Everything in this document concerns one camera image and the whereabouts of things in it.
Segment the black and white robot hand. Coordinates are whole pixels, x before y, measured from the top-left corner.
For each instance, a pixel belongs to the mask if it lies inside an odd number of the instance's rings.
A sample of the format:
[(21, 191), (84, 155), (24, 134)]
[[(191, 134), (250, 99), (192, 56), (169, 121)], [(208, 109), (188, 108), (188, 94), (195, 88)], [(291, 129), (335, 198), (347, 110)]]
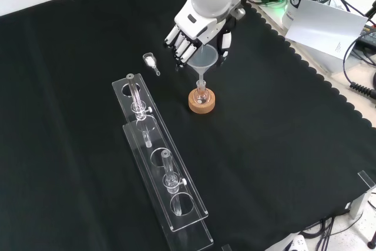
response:
[(215, 39), (221, 65), (227, 58), (231, 47), (231, 30), (245, 14), (240, 0), (231, 0), (229, 10), (218, 18), (206, 18), (198, 14), (187, 0), (174, 18), (174, 27), (164, 40), (164, 45), (173, 48), (177, 66), (185, 66), (199, 48)]

